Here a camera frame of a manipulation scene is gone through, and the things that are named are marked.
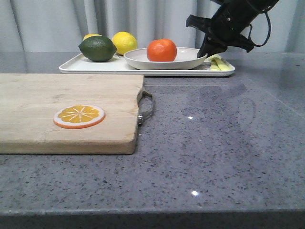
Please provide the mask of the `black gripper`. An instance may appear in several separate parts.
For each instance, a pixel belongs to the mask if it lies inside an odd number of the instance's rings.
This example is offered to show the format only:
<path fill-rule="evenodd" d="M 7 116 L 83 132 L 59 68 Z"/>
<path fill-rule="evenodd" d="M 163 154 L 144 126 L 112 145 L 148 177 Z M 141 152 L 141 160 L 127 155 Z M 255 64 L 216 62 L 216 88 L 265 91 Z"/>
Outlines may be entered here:
<path fill-rule="evenodd" d="M 197 58 L 225 52 L 229 46 L 239 47 L 250 52 L 254 47 L 264 46 L 271 34 L 271 21 L 268 11 L 278 0 L 217 0 L 220 8 L 212 18 L 189 15 L 186 27 L 193 27 L 205 33 Z M 263 44 L 255 44 L 251 35 L 244 37 L 241 32 L 253 28 L 251 22 L 264 14 L 268 23 L 268 34 Z"/>

